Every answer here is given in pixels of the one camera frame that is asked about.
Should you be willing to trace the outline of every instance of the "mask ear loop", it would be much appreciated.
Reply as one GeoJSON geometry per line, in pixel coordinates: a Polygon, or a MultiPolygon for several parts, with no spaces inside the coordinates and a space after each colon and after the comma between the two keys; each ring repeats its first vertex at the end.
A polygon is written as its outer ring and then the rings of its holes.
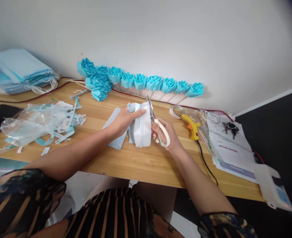
{"type": "Polygon", "coordinates": [[[47,80],[46,82],[48,81],[50,81],[50,85],[51,85],[51,88],[49,89],[43,89],[37,86],[30,86],[30,89],[36,94],[49,93],[50,91],[54,90],[58,86],[58,83],[57,83],[56,78],[51,78],[50,80],[47,80]]]}

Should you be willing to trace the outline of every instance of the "wooden tabletop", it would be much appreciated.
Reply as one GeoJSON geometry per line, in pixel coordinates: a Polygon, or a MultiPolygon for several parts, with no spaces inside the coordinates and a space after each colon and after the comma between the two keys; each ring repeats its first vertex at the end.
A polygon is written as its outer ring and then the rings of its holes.
{"type": "MultiPolygon", "coordinates": [[[[67,80],[67,78],[62,78],[59,81],[59,86],[64,85],[67,80]]],[[[74,100],[71,100],[70,96],[74,95],[74,91],[77,89],[84,90],[84,88],[75,83],[68,83],[55,92],[32,100],[29,103],[49,103],[52,98],[55,98],[56,102],[63,100],[66,103],[74,104],[74,100]]],[[[12,96],[0,96],[0,100],[18,102],[32,99],[36,96],[37,95],[33,92],[26,92],[12,96]]],[[[60,144],[51,144],[51,151],[77,142],[102,129],[114,109],[116,107],[124,107],[129,102],[142,103],[145,102],[145,99],[124,95],[115,91],[110,91],[106,100],[102,102],[93,99],[90,93],[81,95],[79,103],[82,108],[77,109],[76,112],[79,114],[86,114],[87,121],[82,126],[79,125],[75,128],[75,133],[71,136],[72,140],[60,144]]],[[[28,102],[6,104],[26,108],[28,102]]],[[[199,148],[194,141],[190,140],[190,131],[186,128],[186,124],[182,120],[178,120],[170,115],[169,104],[153,102],[153,107],[156,116],[173,122],[182,145],[192,155],[200,168],[207,174],[199,155],[199,148]]],[[[49,135],[47,136],[48,137],[44,136],[43,138],[46,140],[49,138],[49,135]]],[[[5,145],[4,139],[4,134],[0,133],[0,148],[5,145]]],[[[208,150],[203,143],[201,143],[201,145],[206,163],[217,178],[220,189],[225,195],[264,201],[257,184],[217,169],[213,164],[212,157],[208,150]]],[[[39,157],[43,150],[43,146],[36,142],[32,142],[25,146],[20,154],[17,154],[17,149],[14,148],[1,154],[0,157],[31,162],[39,157]]],[[[184,180],[179,173],[173,158],[164,147],[158,145],[152,140],[150,147],[137,148],[134,144],[128,142],[128,134],[125,137],[121,150],[106,147],[102,152],[92,158],[82,168],[82,171],[185,188],[184,180]]]]}

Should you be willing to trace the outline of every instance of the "blue paper flower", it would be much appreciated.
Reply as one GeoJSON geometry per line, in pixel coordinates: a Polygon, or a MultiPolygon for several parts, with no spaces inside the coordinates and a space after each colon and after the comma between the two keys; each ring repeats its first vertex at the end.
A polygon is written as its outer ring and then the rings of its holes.
{"type": "Polygon", "coordinates": [[[145,89],[146,87],[146,77],[144,74],[137,74],[135,76],[134,85],[137,90],[145,89]]]}
{"type": "Polygon", "coordinates": [[[201,96],[203,93],[204,93],[203,85],[201,83],[194,83],[186,91],[186,96],[190,98],[196,98],[196,97],[201,96]]]}
{"type": "Polygon", "coordinates": [[[98,66],[95,68],[95,73],[97,76],[107,78],[107,67],[106,66],[98,66]]]}
{"type": "Polygon", "coordinates": [[[113,84],[118,84],[122,78],[122,70],[116,67],[109,68],[107,78],[113,84]]]}
{"type": "Polygon", "coordinates": [[[132,88],[134,84],[134,75],[130,73],[122,73],[121,83],[124,88],[132,88]]]}
{"type": "Polygon", "coordinates": [[[109,92],[111,91],[113,84],[109,81],[107,77],[107,67],[100,66],[95,68],[95,76],[93,76],[93,79],[99,81],[104,89],[109,92]]]}
{"type": "Polygon", "coordinates": [[[162,78],[159,76],[150,76],[146,81],[146,88],[150,91],[158,91],[161,90],[161,86],[163,84],[162,78]]]}
{"type": "Polygon", "coordinates": [[[177,87],[175,88],[174,92],[181,94],[189,88],[188,83],[186,81],[179,81],[177,83],[177,87]]]}
{"type": "Polygon", "coordinates": [[[176,81],[171,78],[165,78],[163,81],[162,92],[164,93],[171,93],[177,87],[176,81]]]}
{"type": "Polygon", "coordinates": [[[93,62],[88,60],[88,58],[82,59],[81,62],[77,63],[77,71],[83,77],[91,77],[95,75],[95,67],[93,62]]]}
{"type": "Polygon", "coordinates": [[[91,91],[92,97],[97,100],[97,101],[102,101],[106,99],[107,97],[107,92],[104,91],[103,89],[95,89],[91,91]]]}
{"type": "Polygon", "coordinates": [[[85,83],[86,87],[90,90],[104,89],[104,85],[99,80],[97,80],[96,77],[86,77],[85,83]]]}

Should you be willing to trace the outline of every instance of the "patterned top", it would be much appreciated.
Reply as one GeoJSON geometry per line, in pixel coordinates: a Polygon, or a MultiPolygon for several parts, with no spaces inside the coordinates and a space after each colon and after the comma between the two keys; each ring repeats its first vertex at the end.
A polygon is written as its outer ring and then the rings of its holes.
{"type": "MultiPolygon", "coordinates": [[[[59,205],[66,184],[40,169],[15,170],[0,177],[0,237],[182,237],[131,188],[109,189],[91,198],[80,211],[45,227],[59,205]]],[[[257,237],[239,216],[201,216],[203,237],[257,237]]]]}

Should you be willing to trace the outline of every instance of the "plastic bag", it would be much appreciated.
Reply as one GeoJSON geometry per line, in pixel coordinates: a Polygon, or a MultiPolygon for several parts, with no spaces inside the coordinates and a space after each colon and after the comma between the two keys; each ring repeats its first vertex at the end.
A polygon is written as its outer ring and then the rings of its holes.
{"type": "Polygon", "coordinates": [[[35,105],[21,112],[17,119],[6,118],[1,124],[1,131],[7,136],[7,145],[0,149],[0,154],[17,146],[25,146],[46,134],[53,134],[67,117],[66,111],[34,111],[35,109],[46,109],[53,104],[35,105]]]}

